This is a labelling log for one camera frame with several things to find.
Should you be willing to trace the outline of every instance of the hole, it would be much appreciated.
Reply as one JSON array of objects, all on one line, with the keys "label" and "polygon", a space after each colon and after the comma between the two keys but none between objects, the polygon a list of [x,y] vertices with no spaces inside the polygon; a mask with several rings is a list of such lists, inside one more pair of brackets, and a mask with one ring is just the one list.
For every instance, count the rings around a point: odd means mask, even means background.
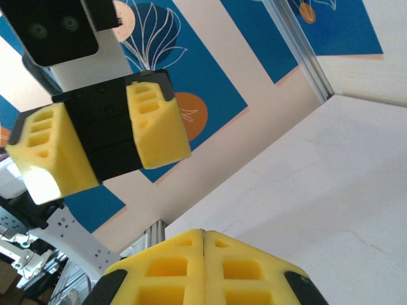
[{"label": "hole", "polygon": [[274,305],[270,291],[227,290],[226,305]]},{"label": "hole", "polygon": [[218,248],[228,248],[231,247],[231,245],[229,245],[228,243],[225,243],[223,240],[217,240],[215,242],[215,246],[217,246]]},{"label": "hole", "polygon": [[49,151],[40,151],[39,153],[37,153],[37,155],[41,158],[47,158],[49,154]]},{"label": "hole", "polygon": [[41,135],[32,135],[28,138],[27,147],[34,147],[45,144],[50,139],[50,132],[44,132]]},{"label": "hole", "polygon": [[140,287],[135,305],[183,305],[184,287]]},{"label": "hole", "polygon": [[151,111],[155,111],[158,108],[160,108],[160,106],[158,105],[158,102],[153,102],[153,103],[148,103],[145,105],[140,105],[139,111],[141,114],[144,114],[144,113],[149,113]]},{"label": "hole", "polygon": [[35,124],[31,127],[31,132],[40,132],[41,130],[50,129],[52,126],[52,120]]},{"label": "hole", "polygon": [[225,259],[223,276],[228,280],[264,280],[265,278],[259,263],[251,259]]},{"label": "hole", "polygon": [[153,98],[156,98],[156,97],[157,97],[157,94],[154,91],[146,92],[145,94],[138,96],[139,103],[145,102],[147,100],[152,100]]},{"label": "hole", "polygon": [[137,85],[134,90],[137,94],[150,91],[150,88],[146,85]]},{"label": "hole", "polygon": [[140,128],[144,128],[144,127],[147,126],[147,124],[148,124],[148,121],[144,121],[144,122],[142,122],[142,123],[139,125],[139,127],[140,127]]},{"label": "hole", "polygon": [[187,240],[183,240],[178,245],[179,246],[192,246],[192,238],[188,238]]},{"label": "hole", "polygon": [[33,122],[35,123],[35,122],[44,121],[44,120],[50,119],[52,117],[53,117],[53,111],[52,110],[45,111],[45,112],[42,112],[42,113],[38,114]]},{"label": "hole", "polygon": [[182,257],[163,257],[151,262],[146,276],[186,276],[187,265]]}]

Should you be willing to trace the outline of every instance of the white leaf drawing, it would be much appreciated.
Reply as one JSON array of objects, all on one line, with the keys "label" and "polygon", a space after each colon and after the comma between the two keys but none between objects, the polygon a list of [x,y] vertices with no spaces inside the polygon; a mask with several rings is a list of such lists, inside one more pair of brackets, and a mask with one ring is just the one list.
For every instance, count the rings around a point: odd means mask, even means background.
[{"label": "white leaf drawing", "polygon": [[197,110],[186,110],[186,109],[181,108],[181,116],[183,117],[183,119],[185,121],[188,121],[190,123],[193,122],[193,118],[191,117],[191,115],[194,113],[197,113],[197,112],[198,112],[198,109]]},{"label": "white leaf drawing", "polygon": [[[135,31],[140,31],[141,41],[135,41],[133,32],[130,35],[131,43],[129,41],[122,42],[123,46],[132,55],[132,58],[127,57],[128,60],[132,64],[134,64],[134,66],[140,71],[157,70],[160,68],[158,67],[159,59],[162,60],[164,54],[168,54],[168,52],[170,51],[178,50],[179,56],[173,56],[175,59],[161,68],[164,69],[170,67],[171,65],[174,65],[183,57],[184,53],[188,51],[187,48],[174,46],[174,41],[177,39],[181,31],[181,20],[178,17],[177,13],[174,12],[172,9],[167,8],[167,14],[164,23],[161,27],[158,27],[158,12],[155,4],[150,3],[149,10],[143,20],[141,18],[142,14],[139,11],[138,5],[135,3],[134,0],[132,0],[132,2],[134,5],[136,19],[139,20],[140,25],[138,27],[135,27]],[[152,24],[152,20],[154,20],[153,29],[147,29],[146,25],[148,23]],[[176,28],[177,32],[175,36],[171,36],[174,35],[174,31]]]},{"label": "white leaf drawing", "polygon": [[312,0],[315,3],[325,4],[332,8],[332,10],[336,11],[336,0]]}]

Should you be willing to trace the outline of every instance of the white wall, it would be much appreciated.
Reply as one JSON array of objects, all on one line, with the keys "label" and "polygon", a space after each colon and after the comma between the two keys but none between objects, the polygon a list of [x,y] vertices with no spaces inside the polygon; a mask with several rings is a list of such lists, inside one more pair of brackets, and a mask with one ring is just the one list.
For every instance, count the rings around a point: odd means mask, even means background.
[{"label": "white wall", "polygon": [[403,0],[363,0],[383,56],[318,57],[334,91],[407,105],[407,6]]},{"label": "white wall", "polygon": [[406,108],[336,95],[166,238],[222,232],[303,268],[330,305],[406,304],[405,130]]}]

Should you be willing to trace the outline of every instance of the camera lens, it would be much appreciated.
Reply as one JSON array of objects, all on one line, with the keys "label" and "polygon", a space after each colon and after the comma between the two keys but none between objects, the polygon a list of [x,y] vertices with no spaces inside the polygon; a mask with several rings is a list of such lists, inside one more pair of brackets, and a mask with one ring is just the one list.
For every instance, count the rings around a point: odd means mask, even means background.
[{"label": "camera lens", "polygon": [[69,32],[75,32],[79,29],[79,22],[71,16],[66,16],[62,19],[62,26]]},{"label": "camera lens", "polygon": [[31,36],[36,39],[44,39],[48,36],[48,31],[42,24],[30,24],[29,31]]}]

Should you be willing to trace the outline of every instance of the blue poster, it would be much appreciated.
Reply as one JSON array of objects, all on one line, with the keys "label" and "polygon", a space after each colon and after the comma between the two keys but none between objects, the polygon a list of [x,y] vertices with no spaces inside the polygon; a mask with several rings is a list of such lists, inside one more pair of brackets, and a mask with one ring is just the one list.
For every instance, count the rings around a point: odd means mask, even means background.
[{"label": "blue poster", "polygon": [[362,0],[288,0],[316,55],[383,54]]},{"label": "blue poster", "polygon": [[0,126],[8,130],[13,129],[17,116],[18,110],[0,94]]},{"label": "blue poster", "polygon": [[273,83],[298,64],[261,1],[221,0]]},{"label": "blue poster", "polygon": [[6,17],[0,17],[0,37],[8,42],[10,46],[13,47],[20,55],[24,53],[24,47],[20,40],[14,34],[13,29],[9,26]]},{"label": "blue poster", "polygon": [[[172,1],[122,1],[116,11],[123,21],[116,34],[133,71],[169,71],[192,150],[247,107]],[[174,165],[142,172],[155,182]]]},{"label": "blue poster", "polygon": [[65,203],[80,224],[91,233],[125,207],[106,186],[65,197]]}]

